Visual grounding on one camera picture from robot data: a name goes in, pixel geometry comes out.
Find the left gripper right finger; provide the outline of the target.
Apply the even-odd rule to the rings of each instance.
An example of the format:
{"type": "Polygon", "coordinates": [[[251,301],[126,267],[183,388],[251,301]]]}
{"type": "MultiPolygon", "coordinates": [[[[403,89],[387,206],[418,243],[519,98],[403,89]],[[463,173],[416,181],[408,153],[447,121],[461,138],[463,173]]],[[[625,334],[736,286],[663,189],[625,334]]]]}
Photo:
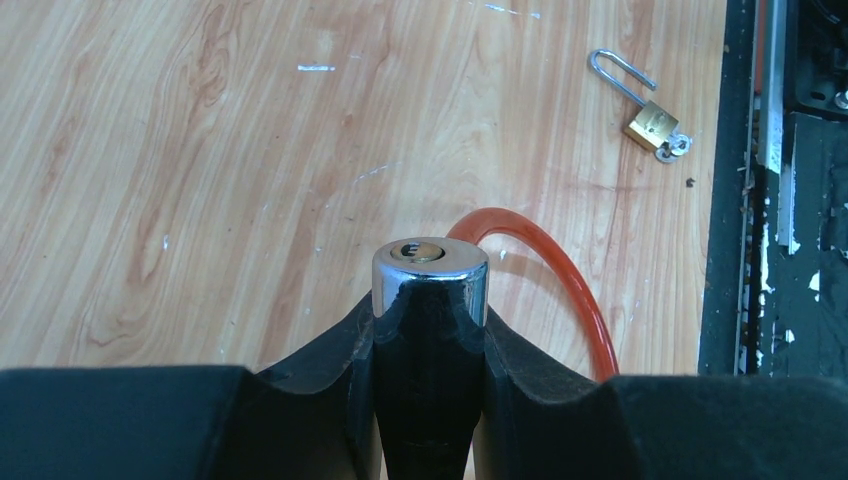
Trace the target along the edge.
{"type": "Polygon", "coordinates": [[[490,312],[481,479],[843,479],[847,385],[572,371],[490,312]]]}

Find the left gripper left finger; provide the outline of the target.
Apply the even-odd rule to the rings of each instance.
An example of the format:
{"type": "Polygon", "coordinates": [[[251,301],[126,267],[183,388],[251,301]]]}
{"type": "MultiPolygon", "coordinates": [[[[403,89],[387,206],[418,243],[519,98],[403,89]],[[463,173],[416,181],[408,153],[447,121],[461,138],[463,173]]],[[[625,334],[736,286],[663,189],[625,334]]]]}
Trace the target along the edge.
{"type": "Polygon", "coordinates": [[[260,372],[239,365],[1,373],[5,479],[376,479],[372,301],[260,372]]]}

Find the red cable lock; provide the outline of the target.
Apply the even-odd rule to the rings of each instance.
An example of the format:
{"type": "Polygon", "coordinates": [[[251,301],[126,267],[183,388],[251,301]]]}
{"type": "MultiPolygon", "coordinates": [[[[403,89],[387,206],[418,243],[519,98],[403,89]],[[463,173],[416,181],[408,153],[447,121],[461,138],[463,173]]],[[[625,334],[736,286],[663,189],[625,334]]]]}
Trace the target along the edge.
{"type": "Polygon", "coordinates": [[[527,217],[481,208],[445,237],[392,242],[372,262],[375,414],[392,479],[464,474],[484,401],[490,261],[480,242],[492,234],[520,240],[551,268],[576,309],[596,377],[619,371],[587,282],[527,217]]]}

